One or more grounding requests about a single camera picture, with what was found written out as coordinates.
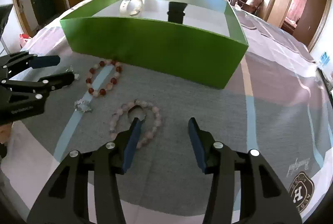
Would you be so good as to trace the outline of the green cardboard box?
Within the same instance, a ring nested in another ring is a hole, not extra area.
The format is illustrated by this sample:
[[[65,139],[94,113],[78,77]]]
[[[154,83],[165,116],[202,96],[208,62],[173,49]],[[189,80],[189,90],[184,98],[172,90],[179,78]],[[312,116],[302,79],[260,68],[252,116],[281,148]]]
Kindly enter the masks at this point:
[[[77,53],[224,88],[248,49],[240,22],[224,0],[146,0],[133,17],[122,0],[90,0],[60,21]],[[169,2],[187,3],[183,24],[168,22]]]

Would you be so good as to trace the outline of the white wrist watch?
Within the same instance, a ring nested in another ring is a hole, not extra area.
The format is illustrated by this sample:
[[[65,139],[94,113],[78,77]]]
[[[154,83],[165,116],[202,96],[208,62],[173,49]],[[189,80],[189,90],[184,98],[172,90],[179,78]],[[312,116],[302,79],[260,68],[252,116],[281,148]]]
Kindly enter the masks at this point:
[[[122,0],[119,7],[120,16],[133,17],[139,15],[145,2],[146,0]]]

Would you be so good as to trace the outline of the red and white bag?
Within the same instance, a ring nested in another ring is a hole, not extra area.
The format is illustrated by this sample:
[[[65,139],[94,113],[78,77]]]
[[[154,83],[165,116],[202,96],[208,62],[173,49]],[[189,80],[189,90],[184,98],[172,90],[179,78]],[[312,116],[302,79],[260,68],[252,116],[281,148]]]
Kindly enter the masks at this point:
[[[19,44],[23,48],[32,38],[27,34],[19,34]]]

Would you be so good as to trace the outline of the plaid tablecloth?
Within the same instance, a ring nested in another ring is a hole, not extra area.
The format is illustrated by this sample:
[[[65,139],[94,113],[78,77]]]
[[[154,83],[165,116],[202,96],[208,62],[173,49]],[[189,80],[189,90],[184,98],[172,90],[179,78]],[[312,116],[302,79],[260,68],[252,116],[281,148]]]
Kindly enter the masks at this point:
[[[125,66],[109,94],[93,98],[85,78],[98,59],[71,51],[58,20],[43,29],[30,50],[58,54],[61,64],[28,70],[20,78],[38,80],[72,66],[80,79],[51,93],[42,115],[9,126],[8,153],[1,162],[5,201],[28,217],[66,154],[108,142],[111,116],[140,99],[158,107],[162,124],[117,179],[128,223],[202,222],[212,177],[197,166],[187,133],[191,117],[234,150],[259,150],[307,219],[332,183],[332,105],[304,44],[259,18],[237,14],[249,48],[222,90]],[[76,111],[79,99],[89,101],[92,111]]]

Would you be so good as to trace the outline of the black wrist watch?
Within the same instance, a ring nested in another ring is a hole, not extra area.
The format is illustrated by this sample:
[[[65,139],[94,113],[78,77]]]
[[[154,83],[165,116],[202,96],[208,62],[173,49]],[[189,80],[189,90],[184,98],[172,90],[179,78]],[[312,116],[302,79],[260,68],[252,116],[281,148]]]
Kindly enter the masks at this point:
[[[186,7],[187,3],[170,1],[167,12],[168,22],[183,24]]]

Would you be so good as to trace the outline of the small silver brooch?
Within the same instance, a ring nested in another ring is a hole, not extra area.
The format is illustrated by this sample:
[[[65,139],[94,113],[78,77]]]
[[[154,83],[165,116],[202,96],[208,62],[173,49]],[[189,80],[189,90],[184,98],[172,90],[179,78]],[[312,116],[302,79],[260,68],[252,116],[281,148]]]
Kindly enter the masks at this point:
[[[66,70],[65,70],[65,72],[72,72],[73,75],[74,75],[74,79],[75,80],[79,80],[80,79],[79,73],[74,72],[74,69],[73,69],[72,66],[67,67]]]

